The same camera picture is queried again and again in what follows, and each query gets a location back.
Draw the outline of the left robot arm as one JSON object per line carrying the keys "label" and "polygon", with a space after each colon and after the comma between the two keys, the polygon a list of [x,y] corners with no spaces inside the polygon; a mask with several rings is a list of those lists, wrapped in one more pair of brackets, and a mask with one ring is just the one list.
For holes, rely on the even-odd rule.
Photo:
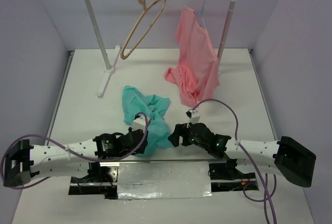
{"label": "left robot arm", "polygon": [[62,145],[49,139],[50,145],[32,145],[30,136],[14,141],[1,161],[4,187],[25,189],[37,178],[83,175],[97,181],[102,172],[92,162],[117,162],[130,155],[143,154],[147,131],[128,129],[127,134],[104,133],[87,141]]}

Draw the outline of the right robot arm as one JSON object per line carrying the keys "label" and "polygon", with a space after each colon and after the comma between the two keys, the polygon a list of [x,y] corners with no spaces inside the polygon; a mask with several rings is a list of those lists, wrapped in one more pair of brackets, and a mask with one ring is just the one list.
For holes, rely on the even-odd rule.
{"label": "right robot arm", "polygon": [[236,140],[214,134],[204,123],[185,123],[177,124],[168,140],[175,147],[195,145],[216,159],[226,159],[225,170],[232,178],[259,170],[264,174],[282,175],[299,187],[312,185],[316,155],[288,136],[278,141]]}

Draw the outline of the teal t shirt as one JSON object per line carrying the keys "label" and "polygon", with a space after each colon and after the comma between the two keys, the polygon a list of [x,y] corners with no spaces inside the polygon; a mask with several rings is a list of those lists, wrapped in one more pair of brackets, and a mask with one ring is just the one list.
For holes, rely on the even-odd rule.
{"label": "teal t shirt", "polygon": [[150,118],[148,126],[147,146],[143,154],[138,157],[150,157],[159,149],[171,148],[173,145],[168,140],[170,128],[164,121],[170,99],[155,94],[144,96],[137,88],[125,86],[122,91],[122,110],[124,123],[132,125],[138,112],[144,112]]}

